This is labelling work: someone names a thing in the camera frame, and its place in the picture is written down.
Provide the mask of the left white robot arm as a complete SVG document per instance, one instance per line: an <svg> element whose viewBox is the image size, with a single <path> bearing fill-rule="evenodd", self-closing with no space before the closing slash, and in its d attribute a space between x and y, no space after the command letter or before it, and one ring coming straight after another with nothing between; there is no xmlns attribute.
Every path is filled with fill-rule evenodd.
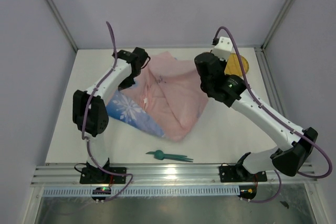
<svg viewBox="0 0 336 224"><path fill-rule="evenodd" d="M106 105L117 90L131 87L150 61L145 49L139 47L132 52L115 51L112 56L111 68L85 91L76 90L72 98L72 121L86 142L88 164L93 168L91 176L99 183L106 182L111 174L104 142L109 124Z"/></svg>

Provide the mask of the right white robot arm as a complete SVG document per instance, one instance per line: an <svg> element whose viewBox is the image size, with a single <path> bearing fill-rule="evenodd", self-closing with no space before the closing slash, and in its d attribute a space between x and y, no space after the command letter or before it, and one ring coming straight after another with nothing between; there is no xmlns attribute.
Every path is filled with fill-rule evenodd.
<svg viewBox="0 0 336 224"><path fill-rule="evenodd" d="M235 164L235 174L240 180L248 180L254 174L277 169L294 177L312 151L304 137L315 142L318 133L313 128L303 129L290 123L291 129L283 126L287 119L266 104L253 91L249 92L244 80L234 74L225 74L224 69L233 44L227 37L213 39L213 49L195 57L194 62L201 79L201 90L208 97L243 114L275 143L276 147L259 153L248 152Z"/></svg>

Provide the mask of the blue pink Elsa cloth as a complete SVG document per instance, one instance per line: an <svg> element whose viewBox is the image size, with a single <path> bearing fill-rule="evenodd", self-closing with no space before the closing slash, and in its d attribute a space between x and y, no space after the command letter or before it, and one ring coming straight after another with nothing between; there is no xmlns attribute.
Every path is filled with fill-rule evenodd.
<svg viewBox="0 0 336 224"><path fill-rule="evenodd" d="M114 93L108 116L157 137L183 140L208 103L194 61L169 52L152 56L134 81Z"/></svg>

